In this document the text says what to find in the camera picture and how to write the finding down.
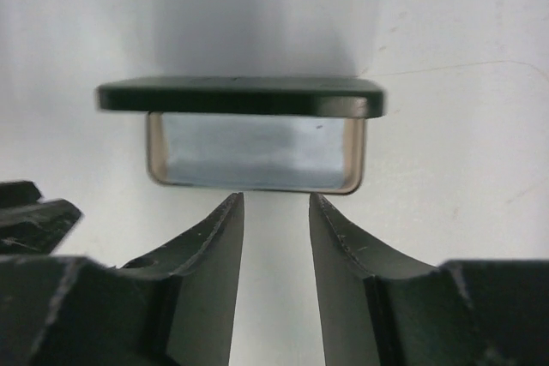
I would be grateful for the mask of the light blue cleaning cloth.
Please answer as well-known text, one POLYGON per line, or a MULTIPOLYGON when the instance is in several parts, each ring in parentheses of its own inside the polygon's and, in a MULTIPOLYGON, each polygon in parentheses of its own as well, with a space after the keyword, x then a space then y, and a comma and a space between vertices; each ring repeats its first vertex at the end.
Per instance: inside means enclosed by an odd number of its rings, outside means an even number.
POLYGON ((167 178, 234 189, 338 189, 344 122, 334 118, 165 114, 167 178))

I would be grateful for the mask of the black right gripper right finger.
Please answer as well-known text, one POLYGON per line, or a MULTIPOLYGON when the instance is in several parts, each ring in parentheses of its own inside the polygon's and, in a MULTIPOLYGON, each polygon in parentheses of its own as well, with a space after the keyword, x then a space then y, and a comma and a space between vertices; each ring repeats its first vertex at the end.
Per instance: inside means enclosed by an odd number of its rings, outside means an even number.
POLYGON ((431 266, 319 194, 309 222, 326 364, 547 364, 547 261, 431 266))

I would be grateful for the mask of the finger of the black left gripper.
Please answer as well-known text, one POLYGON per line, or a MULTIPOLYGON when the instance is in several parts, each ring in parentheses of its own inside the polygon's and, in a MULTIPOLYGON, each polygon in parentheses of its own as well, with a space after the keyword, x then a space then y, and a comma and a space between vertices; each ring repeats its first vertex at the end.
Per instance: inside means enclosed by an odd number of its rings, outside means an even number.
POLYGON ((82 217, 65 199, 45 201, 35 183, 1 183, 1 253, 49 255, 82 217))

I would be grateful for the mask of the dark green glasses case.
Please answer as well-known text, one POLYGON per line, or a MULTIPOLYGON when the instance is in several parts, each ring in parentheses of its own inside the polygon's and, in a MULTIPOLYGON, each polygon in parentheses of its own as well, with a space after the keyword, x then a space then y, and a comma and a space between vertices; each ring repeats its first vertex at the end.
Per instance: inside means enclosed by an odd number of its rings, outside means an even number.
POLYGON ((152 76, 96 89, 146 117, 149 176, 167 186, 349 195, 365 168, 375 82, 345 77, 152 76))

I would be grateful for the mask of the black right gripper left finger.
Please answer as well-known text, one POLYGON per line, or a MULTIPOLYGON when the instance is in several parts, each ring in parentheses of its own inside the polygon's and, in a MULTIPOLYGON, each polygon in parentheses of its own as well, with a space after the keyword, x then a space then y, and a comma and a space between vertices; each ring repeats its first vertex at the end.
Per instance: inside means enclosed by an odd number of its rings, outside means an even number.
POLYGON ((1 259, 4 365, 226 365, 244 197, 122 267, 85 256, 1 259))

